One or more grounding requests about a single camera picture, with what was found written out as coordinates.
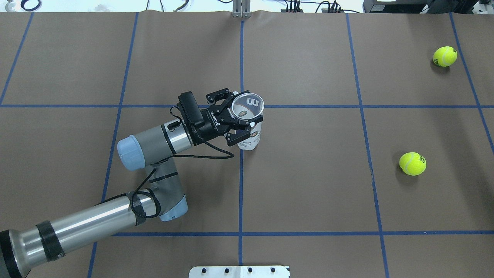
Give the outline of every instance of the white metal plate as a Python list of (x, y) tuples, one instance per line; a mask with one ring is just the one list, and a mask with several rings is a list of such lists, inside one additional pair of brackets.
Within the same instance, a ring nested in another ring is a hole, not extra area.
[(289, 266), (194, 267), (189, 278), (290, 278)]

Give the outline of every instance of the black cable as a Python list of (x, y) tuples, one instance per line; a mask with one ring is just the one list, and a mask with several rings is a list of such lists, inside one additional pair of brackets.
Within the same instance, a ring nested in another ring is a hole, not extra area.
[[(161, 212), (161, 205), (160, 205), (160, 202), (158, 201), (158, 199), (156, 198), (156, 196), (154, 196), (154, 194), (150, 194), (148, 192), (145, 192), (145, 191), (139, 191), (139, 189), (142, 188), (142, 186), (149, 180), (149, 178), (156, 172), (156, 168), (154, 168), (150, 173), (149, 175), (141, 182), (141, 185), (139, 185), (139, 187), (137, 187), (135, 189), (135, 191), (132, 193), (132, 195), (130, 196), (130, 209), (132, 210), (132, 212), (139, 216), (139, 217), (142, 217), (142, 218), (154, 218), (158, 215), (160, 215), (160, 212)], [(147, 196), (149, 197), (150, 199), (152, 199), (155, 203), (155, 207), (156, 207), (156, 213), (153, 214), (153, 215), (142, 215), (142, 214), (139, 214), (138, 212), (135, 211), (135, 208), (134, 208), (134, 197), (137, 195), (137, 194), (141, 194), (141, 195), (144, 195), (144, 196)]]
[(28, 0), (22, 0), (21, 1), (21, 8), (25, 11), (34, 11), (34, 10), (37, 10), (41, 6), (41, 0), (38, 0), (38, 4), (34, 8), (26, 9), (25, 4), (27, 1)]
[(98, 203), (98, 205), (99, 204), (102, 204), (102, 203), (106, 203), (106, 202), (111, 201), (111, 200), (114, 200), (114, 199), (117, 199), (117, 198), (120, 198), (120, 197), (123, 197), (123, 196), (125, 196), (125, 193), (124, 194), (117, 195), (117, 196), (113, 196), (111, 198), (108, 198), (108, 199), (102, 201), (101, 203)]
[(352, 12), (355, 12), (355, 13), (360, 13), (359, 11), (356, 11), (356, 10), (348, 10), (348, 9), (339, 9), (339, 10), (335, 10), (334, 12), (340, 12), (340, 11), (352, 11)]
[(333, 4), (331, 4), (331, 7), (328, 9), (328, 12), (334, 12), (335, 10), (337, 10), (337, 6), (338, 3), (336, 3), (336, 1), (333, 2)]
[[(172, 108), (170, 108), (170, 114), (173, 117), (177, 118), (179, 120), (180, 124), (182, 124), (183, 123), (182, 118), (180, 118), (179, 116), (177, 116), (177, 115), (175, 115), (173, 113), (173, 109), (174, 108), (179, 109), (178, 106), (173, 106)], [(151, 166), (158, 165), (160, 163), (163, 163), (163, 162), (167, 161), (168, 159), (170, 159), (172, 157), (191, 157), (191, 158), (207, 158), (207, 159), (228, 159), (228, 158), (235, 157), (235, 155), (232, 154), (231, 152), (226, 151), (224, 149), (220, 149), (217, 146), (212, 145), (211, 143), (209, 143), (206, 140), (204, 140), (204, 138), (202, 138), (201, 135), (199, 135), (199, 133), (197, 132), (197, 130), (196, 130), (196, 128), (194, 126), (191, 126), (191, 128), (192, 128), (192, 131), (193, 131), (194, 135), (197, 136), (199, 138), (199, 140), (201, 140), (202, 143), (206, 144), (210, 148), (213, 148), (213, 149), (215, 149), (215, 150), (217, 150), (219, 152), (222, 152), (224, 154), (228, 154), (228, 156), (207, 156), (207, 155), (192, 155), (192, 154), (174, 154), (174, 155), (169, 156), (167, 158), (164, 158), (164, 159), (162, 159), (162, 160), (160, 160), (160, 161), (158, 161), (156, 163), (152, 163)]]
[(319, 3), (319, 6), (317, 6), (317, 9), (316, 9), (316, 11), (315, 11), (315, 12), (317, 12), (317, 11), (319, 10), (319, 7), (320, 7), (322, 4), (324, 4), (324, 3), (328, 3), (328, 10), (329, 10), (329, 8), (330, 8), (330, 6), (331, 6), (331, 3), (330, 3), (329, 1), (322, 1), (321, 3)]
[(193, 155), (193, 154), (174, 154), (172, 156), (169, 156), (167, 158), (164, 158), (164, 159), (162, 159), (162, 160), (160, 160), (160, 161), (158, 161), (156, 163), (152, 163), (150, 165), (151, 166), (154, 166), (154, 165), (161, 164), (163, 162), (166, 162), (168, 159), (170, 159), (172, 157), (189, 157), (189, 158), (206, 158), (206, 159), (229, 159), (229, 158), (235, 157), (235, 155), (232, 154), (231, 152), (229, 152), (227, 150), (224, 150), (224, 149), (220, 149), (217, 146), (212, 145), (211, 143), (209, 143), (206, 140), (204, 140), (195, 130), (194, 130), (194, 133), (202, 141), (202, 143), (206, 144), (210, 148), (213, 148), (213, 149), (215, 149), (215, 150), (217, 150), (219, 152), (222, 152), (224, 154), (228, 154), (228, 156), (207, 156), (207, 155)]
[(187, 6), (188, 3), (189, 3), (189, 0), (185, 0), (185, 3), (183, 5), (181, 5), (180, 7), (178, 7), (175, 11), (179, 11), (179, 10), (185, 8), (185, 6)]
[[(287, 2), (287, 0), (275, 0), (276, 2), (284, 1)], [(311, 1), (299, 1), (300, 3), (311, 3), (311, 4), (320, 4), (320, 2), (311, 2)]]

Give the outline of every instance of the cup logo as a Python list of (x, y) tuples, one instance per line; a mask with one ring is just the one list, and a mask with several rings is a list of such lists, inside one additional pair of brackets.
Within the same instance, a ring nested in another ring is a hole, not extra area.
[(247, 104), (254, 105), (255, 107), (259, 106), (259, 101), (257, 99), (248, 98), (246, 102)]

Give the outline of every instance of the black tape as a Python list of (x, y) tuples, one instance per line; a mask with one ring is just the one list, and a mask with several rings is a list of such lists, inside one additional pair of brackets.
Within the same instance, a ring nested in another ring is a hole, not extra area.
[(173, 148), (173, 145), (171, 144), (170, 137), (168, 137), (168, 133), (166, 133), (165, 124), (161, 125), (161, 130), (163, 131), (163, 135), (165, 136), (166, 142), (168, 143), (168, 147), (170, 147), (171, 153), (177, 154), (177, 152)]
[(50, 221), (43, 221), (36, 225), (36, 227), (40, 233), (46, 260), (51, 262), (65, 257), (65, 252), (60, 245), (60, 241), (58, 240)]
[(10, 277), (22, 278), (21, 272), (15, 262), (14, 251), (12, 250), (12, 243), (10, 242), (10, 233), (8, 230), (0, 232), (0, 248)]
[[(137, 194), (138, 193), (134, 194), (134, 192), (127, 192), (125, 195), (127, 196), (127, 198), (131, 202), (132, 202), (132, 196), (134, 196), (133, 205), (134, 205), (135, 212), (137, 212), (140, 215), (146, 215), (144, 212), (144, 208), (142, 207), (141, 199), (139, 199), (139, 196), (137, 196)], [(135, 214), (135, 225), (136, 226), (139, 226), (144, 222), (146, 222), (146, 218), (140, 217), (137, 214)]]
[(171, 173), (171, 174), (168, 174), (168, 175), (161, 176), (159, 178), (155, 178), (155, 179), (149, 180), (149, 183), (152, 184), (152, 183), (155, 183), (155, 182), (159, 182), (159, 181), (162, 181), (164, 179), (171, 178), (171, 177), (176, 176), (176, 175), (178, 175), (178, 172)]

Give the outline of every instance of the metal bracket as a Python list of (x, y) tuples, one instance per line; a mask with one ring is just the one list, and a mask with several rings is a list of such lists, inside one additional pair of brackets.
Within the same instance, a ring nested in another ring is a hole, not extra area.
[(189, 278), (290, 278), (289, 266), (194, 267)]
[(233, 0), (233, 17), (249, 18), (250, 15), (250, 0)]

